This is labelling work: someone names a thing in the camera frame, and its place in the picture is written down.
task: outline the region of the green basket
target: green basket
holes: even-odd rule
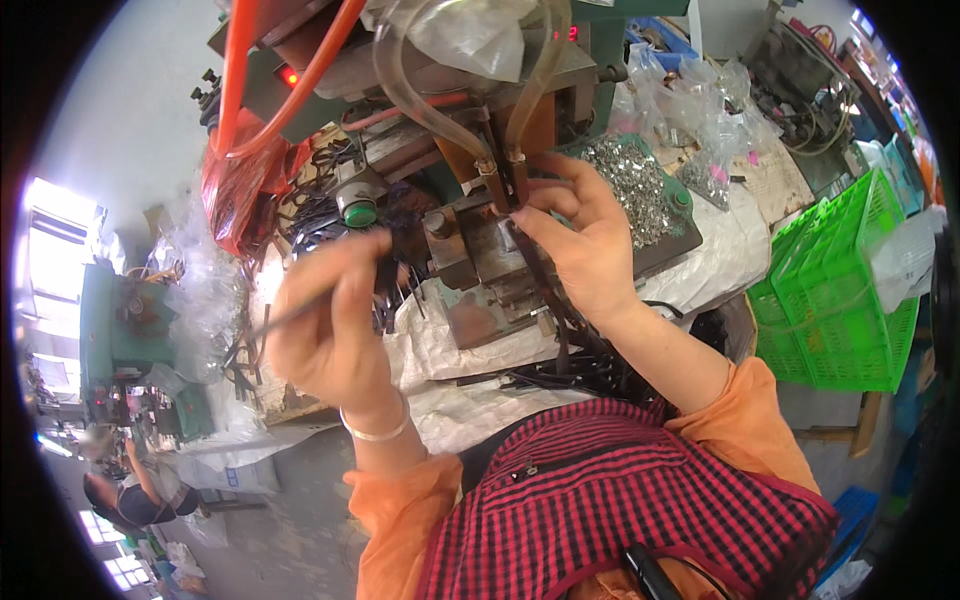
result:
[[[884,315],[864,251],[903,221],[897,196],[875,169],[802,218],[799,232],[784,230],[775,238],[770,275],[748,292],[757,319],[757,355],[785,381],[895,391],[919,301],[905,300]]]

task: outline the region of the red plastic bag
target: red plastic bag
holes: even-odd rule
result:
[[[234,143],[262,128],[263,122],[242,108]],[[207,142],[200,194],[217,245],[249,257],[273,231],[276,201],[293,189],[288,181],[311,154],[309,139],[291,146],[279,135],[256,155],[235,159],[218,158]]]

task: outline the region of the checkered fabric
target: checkered fabric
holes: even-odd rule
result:
[[[596,398],[524,423],[433,532],[418,597],[557,598],[617,568],[637,541],[657,557],[695,560],[747,598],[767,597],[771,578],[806,597],[833,508],[667,432],[663,404]],[[782,580],[785,564],[800,566],[787,569],[795,581]]]

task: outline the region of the green cap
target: green cap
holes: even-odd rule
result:
[[[344,209],[344,221],[349,228],[364,228],[376,221],[376,204],[362,200]]]

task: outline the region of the zipper pull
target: zipper pull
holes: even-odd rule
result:
[[[530,457],[527,459],[527,462],[523,465],[522,469],[515,470],[514,472],[510,473],[510,478],[513,479],[515,483],[517,483],[517,482],[523,481],[530,475],[536,475],[537,471],[539,470],[540,468],[534,465],[533,457]]]

